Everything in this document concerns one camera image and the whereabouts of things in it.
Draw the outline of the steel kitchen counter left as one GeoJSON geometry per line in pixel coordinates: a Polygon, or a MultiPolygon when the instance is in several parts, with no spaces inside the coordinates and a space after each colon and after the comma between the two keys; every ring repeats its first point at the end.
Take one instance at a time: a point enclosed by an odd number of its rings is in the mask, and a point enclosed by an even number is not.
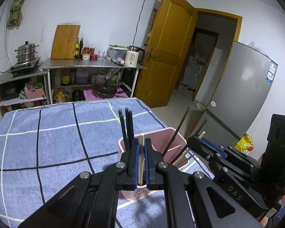
{"type": "Polygon", "coordinates": [[[42,104],[51,104],[50,88],[48,83],[49,72],[42,70],[43,63],[38,63],[36,68],[30,73],[23,73],[13,75],[11,73],[4,73],[0,76],[0,113],[6,114],[14,110],[16,107],[22,108],[25,103],[31,102],[36,105],[38,102],[42,104]],[[43,85],[43,95],[34,99],[21,99],[19,94],[24,89],[25,84],[32,78],[41,81],[43,85]]]}

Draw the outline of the yellow snack bag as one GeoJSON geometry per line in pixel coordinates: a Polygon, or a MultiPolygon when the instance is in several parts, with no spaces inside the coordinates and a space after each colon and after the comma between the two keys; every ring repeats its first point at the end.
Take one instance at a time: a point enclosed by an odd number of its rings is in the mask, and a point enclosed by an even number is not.
{"type": "Polygon", "coordinates": [[[251,136],[248,133],[245,133],[234,148],[240,152],[252,151],[254,149],[254,142],[252,141],[251,136]]]}

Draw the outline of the pink plastic utensil basket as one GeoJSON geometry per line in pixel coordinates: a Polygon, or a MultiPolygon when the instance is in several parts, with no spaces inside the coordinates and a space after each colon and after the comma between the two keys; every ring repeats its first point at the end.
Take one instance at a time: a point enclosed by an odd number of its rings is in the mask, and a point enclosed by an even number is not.
{"type": "MultiPolygon", "coordinates": [[[[150,138],[152,142],[152,148],[155,151],[159,151],[162,153],[165,147],[168,145],[168,142],[172,138],[172,135],[175,132],[175,128],[168,127],[163,128],[160,130],[155,130],[151,132],[145,133],[146,138],[150,138]]],[[[178,133],[176,138],[170,145],[166,155],[164,156],[164,160],[170,163],[177,154],[186,146],[187,142],[186,139],[178,133]]],[[[121,193],[123,197],[129,201],[138,201],[142,198],[153,194],[155,191],[151,191],[147,188],[147,185],[139,186],[136,190],[132,191],[125,191],[122,190],[121,193]]]]}

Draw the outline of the silver refrigerator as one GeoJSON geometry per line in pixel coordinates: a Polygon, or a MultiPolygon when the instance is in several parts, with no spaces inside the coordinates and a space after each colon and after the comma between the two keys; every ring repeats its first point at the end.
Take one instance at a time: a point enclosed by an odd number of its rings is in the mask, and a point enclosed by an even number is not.
{"type": "Polygon", "coordinates": [[[197,121],[185,132],[191,137],[201,123],[204,139],[234,147],[252,125],[275,79],[278,64],[265,54],[235,41],[223,75],[197,121]]]}

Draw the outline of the blue checked tablecloth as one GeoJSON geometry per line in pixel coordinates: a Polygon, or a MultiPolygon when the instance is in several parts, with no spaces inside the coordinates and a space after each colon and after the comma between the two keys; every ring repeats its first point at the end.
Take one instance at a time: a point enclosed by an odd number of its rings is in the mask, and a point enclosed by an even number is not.
{"type": "Polygon", "coordinates": [[[18,227],[83,171],[118,161],[118,112],[133,113],[135,134],[177,127],[191,102],[151,109],[141,100],[73,102],[8,112],[0,123],[0,218],[18,227]]]}

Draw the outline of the yellow wooden door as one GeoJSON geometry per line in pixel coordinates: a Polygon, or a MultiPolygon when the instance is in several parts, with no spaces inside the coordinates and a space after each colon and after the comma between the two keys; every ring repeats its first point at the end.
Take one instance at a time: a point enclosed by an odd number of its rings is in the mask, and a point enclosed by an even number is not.
{"type": "Polygon", "coordinates": [[[135,96],[149,107],[168,104],[197,17],[197,10],[186,0],[161,0],[143,61],[145,69],[139,75],[135,91],[135,96]]]}

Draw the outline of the black wok pan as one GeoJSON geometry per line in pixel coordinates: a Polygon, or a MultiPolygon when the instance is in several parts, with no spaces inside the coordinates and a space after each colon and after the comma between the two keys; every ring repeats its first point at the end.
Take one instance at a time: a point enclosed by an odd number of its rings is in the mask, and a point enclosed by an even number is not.
{"type": "Polygon", "coordinates": [[[112,85],[95,84],[92,89],[92,94],[97,98],[110,99],[122,97],[122,95],[126,95],[126,92],[124,90],[119,91],[115,86],[112,85]]]}

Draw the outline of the white electric kettle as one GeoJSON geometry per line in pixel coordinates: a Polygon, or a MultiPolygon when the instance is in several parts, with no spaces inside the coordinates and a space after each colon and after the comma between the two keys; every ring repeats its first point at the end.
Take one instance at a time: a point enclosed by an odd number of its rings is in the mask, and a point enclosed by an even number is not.
{"type": "Polygon", "coordinates": [[[127,67],[136,67],[138,63],[143,61],[145,53],[146,51],[144,48],[128,46],[124,65],[127,67]]]}

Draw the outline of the pink small basket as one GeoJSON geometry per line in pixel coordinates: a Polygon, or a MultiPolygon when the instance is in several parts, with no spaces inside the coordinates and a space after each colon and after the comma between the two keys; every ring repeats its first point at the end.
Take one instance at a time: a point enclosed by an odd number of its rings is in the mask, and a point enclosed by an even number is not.
{"type": "Polygon", "coordinates": [[[27,99],[43,98],[45,97],[44,88],[25,90],[27,99]]]}

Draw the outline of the clear plastic storage box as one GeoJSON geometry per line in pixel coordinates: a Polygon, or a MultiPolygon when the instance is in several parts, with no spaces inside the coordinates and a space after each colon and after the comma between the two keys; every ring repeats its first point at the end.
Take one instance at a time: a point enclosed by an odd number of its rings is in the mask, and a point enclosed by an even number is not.
{"type": "Polygon", "coordinates": [[[124,61],[127,55],[127,47],[118,45],[109,45],[106,57],[114,62],[124,61]]]}

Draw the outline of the black induction cooker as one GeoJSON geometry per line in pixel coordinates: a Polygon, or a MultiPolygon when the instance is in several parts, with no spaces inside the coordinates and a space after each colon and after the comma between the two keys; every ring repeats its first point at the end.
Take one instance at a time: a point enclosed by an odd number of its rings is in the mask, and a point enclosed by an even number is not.
{"type": "Polygon", "coordinates": [[[13,65],[8,72],[12,75],[14,74],[20,74],[20,73],[26,73],[31,72],[33,69],[36,68],[40,61],[40,57],[36,57],[34,60],[25,62],[25,63],[16,63],[13,65]]]}

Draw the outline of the red lidded jar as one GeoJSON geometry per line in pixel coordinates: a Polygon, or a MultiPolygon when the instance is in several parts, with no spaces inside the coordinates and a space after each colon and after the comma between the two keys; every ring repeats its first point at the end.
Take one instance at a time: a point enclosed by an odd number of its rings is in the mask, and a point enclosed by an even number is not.
{"type": "Polygon", "coordinates": [[[84,47],[82,50],[82,59],[96,61],[98,58],[98,55],[94,54],[94,52],[95,52],[94,48],[84,47]]]}

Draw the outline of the wooden cutting board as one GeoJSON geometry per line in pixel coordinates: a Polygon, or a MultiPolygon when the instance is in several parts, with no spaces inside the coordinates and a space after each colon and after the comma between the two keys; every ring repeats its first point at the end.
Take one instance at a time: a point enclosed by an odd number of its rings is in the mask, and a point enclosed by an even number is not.
{"type": "Polygon", "coordinates": [[[51,59],[73,59],[80,25],[58,25],[56,27],[51,59]]]}

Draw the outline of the dark sauce bottle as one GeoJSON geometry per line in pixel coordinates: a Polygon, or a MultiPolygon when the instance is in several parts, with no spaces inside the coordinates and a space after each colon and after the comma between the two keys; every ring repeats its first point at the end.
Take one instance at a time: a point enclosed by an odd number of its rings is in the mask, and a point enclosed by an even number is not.
{"type": "Polygon", "coordinates": [[[80,39],[80,42],[79,42],[79,59],[82,58],[83,40],[84,40],[84,38],[81,38],[81,39],[80,39]]]}

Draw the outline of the stainless steel steamer pot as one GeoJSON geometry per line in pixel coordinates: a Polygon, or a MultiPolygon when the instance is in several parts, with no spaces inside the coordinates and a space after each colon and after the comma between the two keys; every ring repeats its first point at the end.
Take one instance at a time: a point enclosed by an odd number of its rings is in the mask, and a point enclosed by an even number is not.
{"type": "Polygon", "coordinates": [[[39,45],[36,45],[35,43],[30,43],[29,41],[26,41],[23,45],[18,47],[15,50],[17,63],[23,64],[33,61],[35,59],[35,55],[37,54],[37,47],[39,47],[39,45]]]}

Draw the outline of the green hanging cloth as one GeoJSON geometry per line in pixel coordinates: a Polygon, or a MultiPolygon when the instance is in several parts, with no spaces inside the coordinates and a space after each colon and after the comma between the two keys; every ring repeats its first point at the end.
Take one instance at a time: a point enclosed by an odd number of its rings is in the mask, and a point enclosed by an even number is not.
{"type": "Polygon", "coordinates": [[[10,8],[9,17],[7,19],[6,25],[8,27],[19,26],[22,22],[22,5],[25,0],[14,0],[10,8]]]}

